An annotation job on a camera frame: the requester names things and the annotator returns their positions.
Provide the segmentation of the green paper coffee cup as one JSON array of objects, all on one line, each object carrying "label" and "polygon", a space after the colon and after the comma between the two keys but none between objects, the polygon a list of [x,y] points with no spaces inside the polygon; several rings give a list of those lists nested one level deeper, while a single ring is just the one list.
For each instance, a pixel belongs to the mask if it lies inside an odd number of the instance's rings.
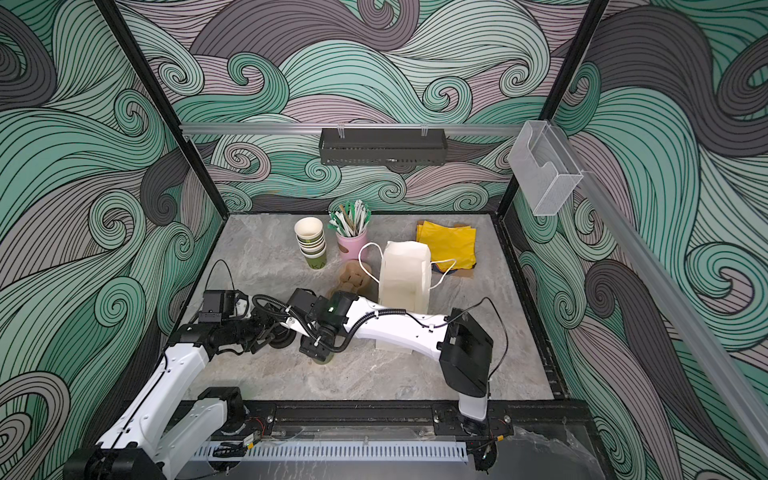
[{"label": "green paper coffee cup", "polygon": [[325,357],[314,357],[312,361],[318,365],[327,365],[334,359],[334,354],[330,353]]}]

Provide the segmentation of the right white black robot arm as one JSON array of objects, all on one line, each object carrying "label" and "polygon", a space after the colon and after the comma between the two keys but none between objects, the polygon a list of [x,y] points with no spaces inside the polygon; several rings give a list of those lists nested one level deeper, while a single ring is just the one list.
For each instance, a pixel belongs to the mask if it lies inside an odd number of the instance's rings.
[{"label": "right white black robot arm", "polygon": [[252,312],[301,336],[300,352],[317,362],[348,349],[357,339],[390,343],[436,361],[446,385],[458,393],[458,419],[470,436],[488,430],[494,340],[471,315],[475,308],[427,315],[385,307],[352,292],[330,298],[297,289],[282,302],[251,297]]}]

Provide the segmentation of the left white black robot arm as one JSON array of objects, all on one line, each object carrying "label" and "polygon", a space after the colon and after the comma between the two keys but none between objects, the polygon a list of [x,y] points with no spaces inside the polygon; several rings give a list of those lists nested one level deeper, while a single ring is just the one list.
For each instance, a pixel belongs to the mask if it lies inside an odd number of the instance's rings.
[{"label": "left white black robot arm", "polygon": [[212,387],[175,425],[169,422],[185,392],[220,348],[251,353],[261,325],[250,317],[249,297],[239,290],[203,295],[193,322],[170,337],[155,372],[130,406],[91,447],[76,450],[63,467],[66,479],[173,479],[215,432],[238,443],[248,410],[237,387]]}]

